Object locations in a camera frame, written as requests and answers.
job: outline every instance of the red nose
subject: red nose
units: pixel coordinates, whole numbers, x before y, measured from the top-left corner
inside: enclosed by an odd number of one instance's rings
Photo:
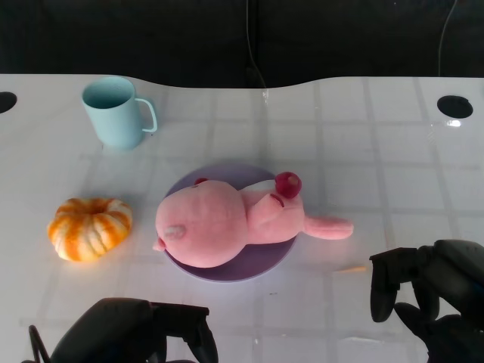
[[[293,172],[282,172],[275,177],[275,190],[287,199],[293,199],[299,194],[303,183]]]

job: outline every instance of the mini pumpkin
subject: mini pumpkin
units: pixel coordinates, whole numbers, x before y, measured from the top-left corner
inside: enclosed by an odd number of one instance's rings
[[[117,199],[69,199],[55,213],[47,233],[59,257],[95,261],[131,231],[132,211]]]

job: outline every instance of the light blue mug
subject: light blue mug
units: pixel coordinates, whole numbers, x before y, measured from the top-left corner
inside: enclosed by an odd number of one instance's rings
[[[153,128],[143,129],[143,117],[136,101],[150,108]],[[143,132],[158,130],[151,102],[136,97],[135,86],[126,78],[110,76],[88,85],[82,93],[84,108],[103,144],[129,150],[143,139]]]

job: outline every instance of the grid pattern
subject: grid pattern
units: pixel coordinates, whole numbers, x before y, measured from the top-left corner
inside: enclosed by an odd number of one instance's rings
[[[443,237],[482,241],[482,80],[342,78],[262,91],[133,79],[163,124],[120,154],[102,147],[80,105],[94,78],[0,76],[19,96],[0,116],[0,166],[8,176],[0,179],[5,360],[30,357],[29,324],[51,352],[100,298],[128,296],[208,306],[222,363],[426,361],[395,316],[371,320],[371,269],[338,270],[370,267],[372,254]],[[447,127],[436,109],[447,94],[474,106],[460,128]],[[322,242],[301,235],[282,264],[251,281],[187,276],[151,249],[155,210],[183,175],[225,161],[296,172],[308,212],[351,218],[354,235]],[[132,235],[99,263],[63,262],[45,226],[63,200],[95,195],[130,203]],[[399,299],[414,303],[411,288]],[[452,312],[443,305],[442,314]],[[191,354],[171,339],[168,358]]]

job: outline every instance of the plush pig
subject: plush pig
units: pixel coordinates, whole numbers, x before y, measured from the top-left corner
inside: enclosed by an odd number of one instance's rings
[[[309,217],[292,172],[236,190],[223,181],[199,179],[165,198],[157,210],[155,250],[200,268],[233,259],[247,244],[274,244],[300,232],[326,240],[350,236],[344,219]]]

